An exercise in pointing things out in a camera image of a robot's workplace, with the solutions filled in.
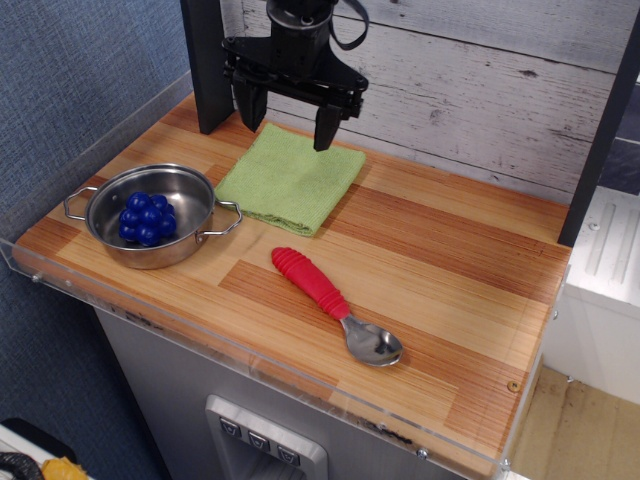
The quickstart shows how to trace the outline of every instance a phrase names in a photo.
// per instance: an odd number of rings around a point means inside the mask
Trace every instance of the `blue fabric wall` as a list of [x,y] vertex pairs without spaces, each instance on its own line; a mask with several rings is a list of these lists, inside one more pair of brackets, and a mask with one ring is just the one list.
[[[28,227],[190,88],[178,0],[0,0],[0,237]],[[97,479],[163,470],[84,304],[0,263],[0,419]]]

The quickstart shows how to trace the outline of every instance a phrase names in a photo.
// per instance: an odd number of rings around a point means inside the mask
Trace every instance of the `button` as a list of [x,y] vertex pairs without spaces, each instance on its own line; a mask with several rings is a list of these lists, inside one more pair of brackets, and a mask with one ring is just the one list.
[[232,437],[240,438],[242,436],[242,433],[240,432],[240,427],[235,423],[227,420],[226,418],[220,417],[220,426],[226,433],[228,433]]
[[258,450],[262,450],[263,452],[271,451],[269,440],[261,437],[257,433],[249,432],[249,441],[251,442],[251,445],[256,447]]
[[278,457],[289,465],[293,465],[295,467],[300,466],[300,455],[296,452],[292,452],[291,450],[287,450],[282,445],[278,445]]

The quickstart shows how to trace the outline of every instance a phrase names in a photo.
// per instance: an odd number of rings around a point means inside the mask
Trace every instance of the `metal pot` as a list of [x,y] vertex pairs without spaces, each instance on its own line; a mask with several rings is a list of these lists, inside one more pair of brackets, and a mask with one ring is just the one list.
[[[70,213],[69,202],[84,191],[94,191],[84,217]],[[167,197],[175,208],[177,229],[154,247],[130,243],[119,235],[120,213],[134,192]],[[238,220],[225,230],[211,231],[215,204],[235,207]],[[207,177],[189,167],[157,164],[134,168],[111,178],[100,188],[84,187],[64,200],[65,215],[84,220],[87,229],[118,262],[131,268],[162,268],[178,263],[198,250],[210,235],[226,235],[242,221],[240,206],[215,198]]]

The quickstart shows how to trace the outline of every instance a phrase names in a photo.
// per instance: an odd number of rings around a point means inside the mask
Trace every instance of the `wooden cutting board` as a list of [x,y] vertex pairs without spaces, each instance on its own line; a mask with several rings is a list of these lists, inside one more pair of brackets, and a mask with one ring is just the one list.
[[[237,115],[200,134],[189,97],[87,185],[164,162],[196,168],[216,185],[255,138]],[[556,243],[567,208],[365,153],[314,238],[245,218],[180,264],[132,270],[59,206],[20,238],[24,250],[14,256],[72,294],[261,381],[302,390],[390,441],[427,447],[470,477],[491,475],[569,259]],[[82,202],[73,208],[81,212]],[[218,208],[214,228],[232,219]],[[273,267],[278,246],[311,258],[356,316],[399,337],[402,361],[383,369],[356,362],[340,324]]]

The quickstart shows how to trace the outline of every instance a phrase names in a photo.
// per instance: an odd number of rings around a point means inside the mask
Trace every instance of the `wood grain surface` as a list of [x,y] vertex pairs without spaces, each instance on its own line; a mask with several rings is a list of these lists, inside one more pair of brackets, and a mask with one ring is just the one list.
[[543,368],[512,467],[530,480],[640,478],[640,405]]
[[[201,135],[189,97],[87,184],[173,162],[215,185],[255,138],[237,115]],[[365,153],[314,238],[246,218],[177,265],[132,270],[60,206],[19,240],[14,258],[66,291],[227,355],[365,427],[384,425],[374,433],[427,447],[470,478],[489,476],[522,397],[508,384],[528,380],[568,262],[570,250],[556,244],[566,207]],[[84,201],[73,208],[82,211]],[[216,209],[214,228],[232,218]],[[307,255],[356,316],[398,336],[402,361],[383,369],[356,362],[340,324],[273,267],[278,246]]]

